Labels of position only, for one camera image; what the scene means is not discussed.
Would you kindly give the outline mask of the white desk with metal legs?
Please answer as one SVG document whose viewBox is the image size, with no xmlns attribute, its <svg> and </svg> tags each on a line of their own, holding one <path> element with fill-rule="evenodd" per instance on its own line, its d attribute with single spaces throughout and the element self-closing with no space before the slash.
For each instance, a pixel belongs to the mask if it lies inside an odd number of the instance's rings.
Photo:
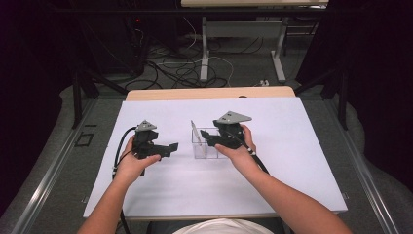
<svg viewBox="0 0 413 234">
<path fill-rule="evenodd" d="M 324 10 L 329 0 L 181 0 L 181 6 L 195 10 Z M 208 79 L 208 63 L 211 59 L 207 42 L 209 38 L 273 38 L 277 40 L 271 58 L 280 83 L 286 81 L 280 60 L 286 37 L 289 17 L 276 20 L 222 20 L 212 21 L 202 17 L 203 56 L 200 80 Z"/>
</svg>

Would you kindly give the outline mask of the clear silver pen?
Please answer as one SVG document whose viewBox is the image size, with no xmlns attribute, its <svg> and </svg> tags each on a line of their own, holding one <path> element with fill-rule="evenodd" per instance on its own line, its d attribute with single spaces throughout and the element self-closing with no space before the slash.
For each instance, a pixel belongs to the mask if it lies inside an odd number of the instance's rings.
<svg viewBox="0 0 413 234">
<path fill-rule="evenodd" d="M 200 137 L 200 135 L 199 135 L 199 132 L 198 132 L 198 130 L 197 130 L 197 128 L 196 128 L 196 125 L 195 125 L 195 123 L 191 120 L 191 126 L 192 126 L 192 130 L 193 130 L 193 134 L 194 134 L 194 141 L 196 141 L 197 142 L 197 144 L 199 145 L 199 147 L 200 147 L 200 149 L 201 149 L 201 151 L 202 151 L 202 157 L 203 158 L 206 158 L 207 157 L 207 153 L 206 153 L 206 150 L 205 150 L 205 147 L 204 147 L 204 145 L 203 145 L 203 142 L 202 142 L 202 140 L 201 140 L 201 137 Z"/>
</svg>

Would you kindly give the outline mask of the person's white shirt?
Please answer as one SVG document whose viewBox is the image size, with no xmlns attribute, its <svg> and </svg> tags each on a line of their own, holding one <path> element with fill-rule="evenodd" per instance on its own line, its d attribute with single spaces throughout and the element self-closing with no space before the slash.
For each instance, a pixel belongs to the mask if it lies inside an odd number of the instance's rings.
<svg viewBox="0 0 413 234">
<path fill-rule="evenodd" d="M 172 234 L 275 234 L 270 229 L 244 219 L 217 218 L 182 227 Z"/>
</svg>

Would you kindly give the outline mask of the clear plastic compartment organizer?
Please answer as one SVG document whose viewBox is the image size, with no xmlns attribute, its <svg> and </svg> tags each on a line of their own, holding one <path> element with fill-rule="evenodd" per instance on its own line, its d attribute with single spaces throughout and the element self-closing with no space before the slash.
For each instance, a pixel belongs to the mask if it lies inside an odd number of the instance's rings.
<svg viewBox="0 0 413 234">
<path fill-rule="evenodd" d="M 201 137 L 201 140 L 206 150 L 206 158 L 202 157 L 203 156 L 202 151 L 199 145 L 197 144 L 197 142 L 194 141 L 195 138 L 194 138 L 194 134 L 192 131 L 191 141 L 192 141 L 194 158 L 195 159 L 225 159 L 225 156 L 223 154 L 218 152 L 214 147 L 207 145 L 207 140 L 202 137 L 201 132 L 200 132 L 200 130 L 204 130 L 204 131 L 207 131 L 212 136 L 218 136 L 219 135 L 218 129 L 217 128 L 197 128 L 197 130 L 199 132 L 199 135 Z"/>
</svg>

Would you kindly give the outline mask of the black metal stand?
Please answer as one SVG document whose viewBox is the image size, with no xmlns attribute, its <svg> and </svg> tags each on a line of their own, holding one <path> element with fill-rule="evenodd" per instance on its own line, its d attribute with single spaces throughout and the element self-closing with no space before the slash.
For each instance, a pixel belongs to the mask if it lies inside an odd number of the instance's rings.
<svg viewBox="0 0 413 234">
<path fill-rule="evenodd" d="M 99 90 L 94 82 L 97 81 L 121 95 L 126 95 L 129 91 L 117 85 L 113 81 L 86 66 L 77 67 L 72 73 L 74 122 L 73 129 L 76 129 L 83 119 L 82 93 L 88 98 L 96 99 L 99 97 Z"/>
<path fill-rule="evenodd" d="M 337 118 L 341 127 L 346 131 L 347 126 L 347 100 L 348 100 L 348 70 L 343 65 L 336 65 L 321 75 L 310 80 L 307 84 L 294 89 L 294 94 L 300 95 L 304 91 L 313 88 L 318 83 L 324 83 L 321 91 L 322 99 L 333 99 L 338 95 Z"/>
</svg>

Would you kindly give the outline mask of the person's right hand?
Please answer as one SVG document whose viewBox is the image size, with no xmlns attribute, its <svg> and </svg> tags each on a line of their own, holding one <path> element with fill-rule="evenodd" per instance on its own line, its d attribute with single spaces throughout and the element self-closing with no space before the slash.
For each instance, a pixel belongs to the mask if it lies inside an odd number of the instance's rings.
<svg viewBox="0 0 413 234">
<path fill-rule="evenodd" d="M 244 131 L 244 140 L 246 145 L 252 150 L 256 150 L 256 146 L 252 140 L 252 134 L 248 126 L 242 125 Z M 251 176 L 256 172 L 260 172 L 259 166 L 256 164 L 248 150 L 244 146 L 237 149 L 231 149 L 226 146 L 216 144 L 215 149 L 221 154 L 228 157 L 234 167 L 243 175 Z"/>
</svg>

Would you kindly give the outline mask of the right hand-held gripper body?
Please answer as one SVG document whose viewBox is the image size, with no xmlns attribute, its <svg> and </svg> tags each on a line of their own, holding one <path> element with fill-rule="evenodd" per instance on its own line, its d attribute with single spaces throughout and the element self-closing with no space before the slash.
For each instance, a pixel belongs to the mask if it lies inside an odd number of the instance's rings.
<svg viewBox="0 0 413 234">
<path fill-rule="evenodd" d="M 241 122 L 251 121 L 252 118 L 243 114 L 228 111 L 220 118 L 213 121 L 213 125 L 218 129 L 219 135 L 214 137 L 221 137 L 224 146 L 237 149 L 244 142 L 244 131 L 241 127 Z"/>
</svg>

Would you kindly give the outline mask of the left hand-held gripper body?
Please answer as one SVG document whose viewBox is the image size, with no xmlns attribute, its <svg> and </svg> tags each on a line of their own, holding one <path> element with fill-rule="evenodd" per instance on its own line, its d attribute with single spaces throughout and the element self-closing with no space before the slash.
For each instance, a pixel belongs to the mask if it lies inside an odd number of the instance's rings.
<svg viewBox="0 0 413 234">
<path fill-rule="evenodd" d="M 137 159 L 144 159 L 158 154 L 158 149 L 153 143 L 153 140 L 158 138 L 158 133 L 155 132 L 155 129 L 156 126 L 147 120 L 143 120 L 135 129 L 132 152 Z"/>
</svg>

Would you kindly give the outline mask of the aluminium floor rail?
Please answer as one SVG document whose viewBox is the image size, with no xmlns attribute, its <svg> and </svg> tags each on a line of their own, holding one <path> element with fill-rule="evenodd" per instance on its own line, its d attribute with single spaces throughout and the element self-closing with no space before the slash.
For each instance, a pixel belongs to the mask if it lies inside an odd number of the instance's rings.
<svg viewBox="0 0 413 234">
<path fill-rule="evenodd" d="M 5 234 L 75 234 L 94 187 L 106 140 L 98 100 L 88 100 L 79 126 L 66 113 L 20 192 L 22 211 Z"/>
<path fill-rule="evenodd" d="M 387 206 L 385 205 L 383 197 L 374 183 L 373 176 L 365 164 L 360 152 L 357 150 L 351 135 L 339 122 L 338 110 L 336 109 L 334 102 L 328 99 L 324 101 L 324 104 L 329 112 L 329 115 L 333 119 L 334 124 L 338 128 L 341 138 L 346 144 L 350 161 L 353 164 L 358 180 L 378 222 L 380 223 L 382 230 L 384 231 L 384 234 L 400 234 Z"/>
</svg>

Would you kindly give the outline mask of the dark computer tower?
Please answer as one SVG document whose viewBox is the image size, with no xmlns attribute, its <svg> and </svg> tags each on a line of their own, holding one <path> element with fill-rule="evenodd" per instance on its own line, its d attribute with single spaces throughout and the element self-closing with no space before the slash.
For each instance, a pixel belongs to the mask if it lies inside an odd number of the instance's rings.
<svg viewBox="0 0 413 234">
<path fill-rule="evenodd" d="M 144 71 L 144 61 L 146 58 L 146 35 L 144 24 L 137 17 L 127 17 L 126 25 L 129 32 L 131 47 L 136 59 L 135 74 L 140 76 Z"/>
</svg>

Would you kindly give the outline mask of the person's left hand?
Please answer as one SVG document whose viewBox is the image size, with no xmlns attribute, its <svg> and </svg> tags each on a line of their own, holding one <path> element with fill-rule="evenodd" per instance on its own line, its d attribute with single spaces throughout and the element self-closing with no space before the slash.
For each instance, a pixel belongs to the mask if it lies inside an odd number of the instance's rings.
<svg viewBox="0 0 413 234">
<path fill-rule="evenodd" d="M 161 160 L 161 156 L 158 154 L 148 156 L 144 159 L 137 159 L 132 152 L 133 140 L 133 136 L 128 140 L 126 148 L 122 153 L 121 161 L 117 167 L 117 172 L 113 179 L 113 183 L 117 186 L 129 187 L 140 177 L 147 167 Z"/>
</svg>

